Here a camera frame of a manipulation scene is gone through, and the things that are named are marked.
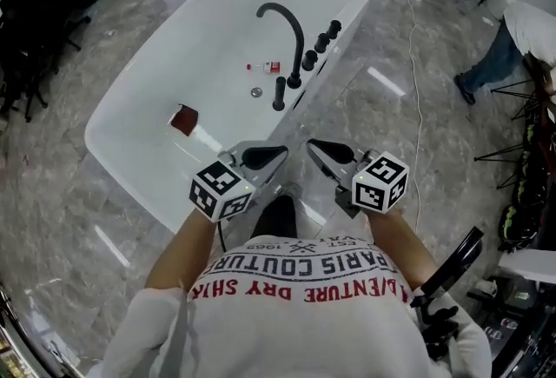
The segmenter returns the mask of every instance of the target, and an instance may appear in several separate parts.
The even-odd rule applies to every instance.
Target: shoe
[[[453,82],[460,90],[461,96],[468,104],[475,104],[475,96],[471,92],[467,92],[466,89],[463,87],[463,83],[461,82],[461,74],[455,76],[453,78]]]
[[[286,182],[276,190],[276,197],[289,196],[293,200],[301,198],[301,187],[295,182]]]

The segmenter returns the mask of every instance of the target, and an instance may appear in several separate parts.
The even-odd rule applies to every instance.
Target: white cable
[[[415,85],[415,92],[417,93],[417,111],[419,112],[419,130],[417,131],[417,149],[415,151],[415,164],[414,164],[414,184],[415,184],[415,188],[417,189],[417,204],[418,204],[418,206],[417,206],[417,219],[415,221],[415,233],[417,233],[417,230],[419,228],[419,217],[420,217],[420,192],[419,192],[419,185],[417,184],[417,179],[415,178],[415,172],[417,171],[417,161],[419,159],[420,130],[421,130],[421,127],[423,126],[423,115],[420,112],[419,87],[417,86],[417,76],[415,75],[415,60],[414,60],[414,56],[412,54],[413,44],[411,42],[411,37],[414,34],[414,31],[415,31],[415,28],[417,27],[417,24],[415,23],[415,12],[414,12],[413,5],[411,5],[411,0],[407,0],[407,3],[409,4],[409,9],[411,9],[411,19],[414,22],[414,26],[411,29],[411,32],[409,32],[409,57],[411,58],[411,63],[413,65],[414,85]]]

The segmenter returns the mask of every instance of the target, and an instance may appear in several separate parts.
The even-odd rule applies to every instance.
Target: bathtub drain
[[[251,90],[251,96],[253,98],[259,98],[262,95],[262,89],[261,88],[253,88]]]

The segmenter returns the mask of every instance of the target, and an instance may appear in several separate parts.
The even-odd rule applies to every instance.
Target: marble floor
[[[0,149],[8,156],[0,169],[2,281],[23,323],[63,340],[83,372],[103,357],[129,300],[172,236],[88,153],[83,132],[127,61],[184,1],[97,2],[89,13],[92,23],[76,36],[83,50],[66,49],[59,74],[45,83],[50,106],[36,109],[29,124],[12,114],[1,137]],[[515,144],[523,127],[510,122],[519,107],[515,99],[484,89],[471,108],[453,86],[453,75],[475,63],[496,33],[482,21],[488,12],[476,5],[432,0],[414,7],[423,115],[415,170],[421,199],[417,234],[442,262],[473,225],[486,233],[484,254],[453,290],[464,304],[469,284],[496,264],[496,229],[510,194],[495,189],[510,167],[474,162],[473,156]],[[413,167],[419,115],[408,55],[412,27],[407,0],[371,0],[354,41],[308,110],[276,130],[275,140],[291,151],[276,181],[303,187],[301,236],[367,234],[362,219],[348,220],[333,204],[333,186],[301,146],[309,137],[349,137]],[[370,66],[406,94],[397,96],[378,83],[367,73]],[[510,77],[522,78],[522,70]],[[402,208],[414,227],[413,184]],[[247,240],[260,209],[230,224],[229,247]]]

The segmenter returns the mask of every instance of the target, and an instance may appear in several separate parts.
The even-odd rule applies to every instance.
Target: small bottle
[[[280,74],[280,62],[264,62],[263,64],[248,63],[247,70],[263,72],[265,74]]]

